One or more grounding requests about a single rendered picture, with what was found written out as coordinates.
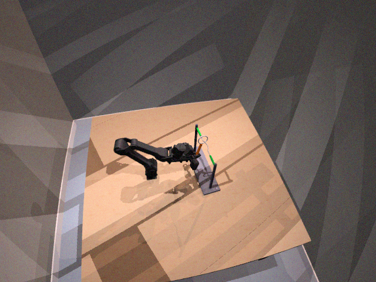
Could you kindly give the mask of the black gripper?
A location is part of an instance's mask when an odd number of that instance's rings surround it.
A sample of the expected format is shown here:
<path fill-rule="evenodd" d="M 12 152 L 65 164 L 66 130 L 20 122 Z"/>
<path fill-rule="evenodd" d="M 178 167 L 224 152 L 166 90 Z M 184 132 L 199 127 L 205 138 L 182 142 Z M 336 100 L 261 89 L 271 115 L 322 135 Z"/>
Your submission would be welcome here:
<path fill-rule="evenodd" d="M 192 170 L 196 170 L 199 165 L 197 158 L 200 157 L 201 154 L 199 153 L 198 155 L 196 155 L 196 152 L 192 152 L 189 156 L 189 158 L 186 158 L 185 155 L 182 154 L 180 163 L 182 163 L 183 161 L 190 161 L 190 167 L 192 168 Z"/>

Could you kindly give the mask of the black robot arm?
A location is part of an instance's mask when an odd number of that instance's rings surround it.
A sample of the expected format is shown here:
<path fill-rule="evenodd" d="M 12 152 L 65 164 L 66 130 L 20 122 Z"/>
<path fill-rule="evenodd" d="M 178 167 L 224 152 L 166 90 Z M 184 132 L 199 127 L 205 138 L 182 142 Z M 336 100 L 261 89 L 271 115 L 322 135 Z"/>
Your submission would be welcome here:
<path fill-rule="evenodd" d="M 130 146 L 128 143 L 130 143 Z M 147 159 L 135 150 L 154 156 L 160 162 L 180 162 L 182 154 L 189 158 L 194 152 L 192 145 L 189 143 L 178 143 L 170 147 L 153 147 L 138 141 L 137 139 L 129 139 L 126 137 L 115 140 L 113 151 L 119 155 L 126 155 L 137 161 L 145 167 L 145 175 L 147 180 L 157 179 L 157 161 L 154 158 Z M 169 150 L 169 151 L 168 151 Z"/>

